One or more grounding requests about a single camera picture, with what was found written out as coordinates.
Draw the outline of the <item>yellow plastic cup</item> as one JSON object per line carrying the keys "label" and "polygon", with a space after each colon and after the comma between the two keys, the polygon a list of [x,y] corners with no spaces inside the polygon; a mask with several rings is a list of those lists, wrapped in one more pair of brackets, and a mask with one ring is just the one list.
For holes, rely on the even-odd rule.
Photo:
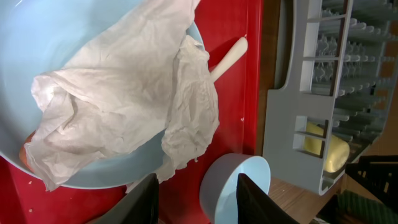
{"label": "yellow plastic cup", "polygon": [[[322,141],[306,137],[303,148],[312,154],[320,155]],[[324,171],[334,173],[341,169],[349,157],[349,145],[335,135],[331,135],[328,154],[324,164]]]}

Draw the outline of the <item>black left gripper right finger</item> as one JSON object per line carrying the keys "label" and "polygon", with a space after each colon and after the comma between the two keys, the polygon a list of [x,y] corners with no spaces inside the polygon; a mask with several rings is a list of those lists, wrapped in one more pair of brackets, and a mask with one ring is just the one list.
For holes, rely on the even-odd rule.
{"label": "black left gripper right finger", "polygon": [[238,175],[236,199],[239,224],[299,224],[243,173]]}

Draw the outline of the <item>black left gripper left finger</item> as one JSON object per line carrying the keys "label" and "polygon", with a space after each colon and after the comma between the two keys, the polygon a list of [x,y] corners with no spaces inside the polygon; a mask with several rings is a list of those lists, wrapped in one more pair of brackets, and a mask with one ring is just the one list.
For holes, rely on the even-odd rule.
{"label": "black left gripper left finger", "polygon": [[91,220],[95,224],[158,224],[159,181],[149,174],[104,215]]}

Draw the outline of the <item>light blue bowl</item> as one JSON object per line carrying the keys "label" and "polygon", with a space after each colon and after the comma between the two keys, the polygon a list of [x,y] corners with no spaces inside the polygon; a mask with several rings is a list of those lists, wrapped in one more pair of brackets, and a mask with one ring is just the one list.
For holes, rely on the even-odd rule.
{"label": "light blue bowl", "polygon": [[238,175],[246,174],[264,193],[269,192],[271,170],[261,156],[229,153],[207,170],[200,186],[200,206],[212,223],[238,223]]}

